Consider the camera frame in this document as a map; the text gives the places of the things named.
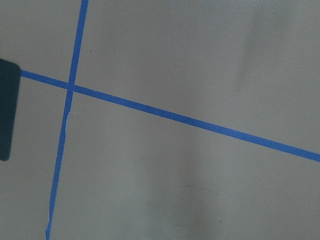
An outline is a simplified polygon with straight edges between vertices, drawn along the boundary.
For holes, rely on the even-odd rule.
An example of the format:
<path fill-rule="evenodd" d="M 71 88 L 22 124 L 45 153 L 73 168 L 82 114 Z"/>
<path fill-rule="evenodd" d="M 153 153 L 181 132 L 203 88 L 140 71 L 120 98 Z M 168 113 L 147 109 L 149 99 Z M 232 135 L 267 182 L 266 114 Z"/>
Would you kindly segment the black mouse pad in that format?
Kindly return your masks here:
<path fill-rule="evenodd" d="M 4 59 L 0 60 L 0 160 L 10 157 L 21 69 Z"/>

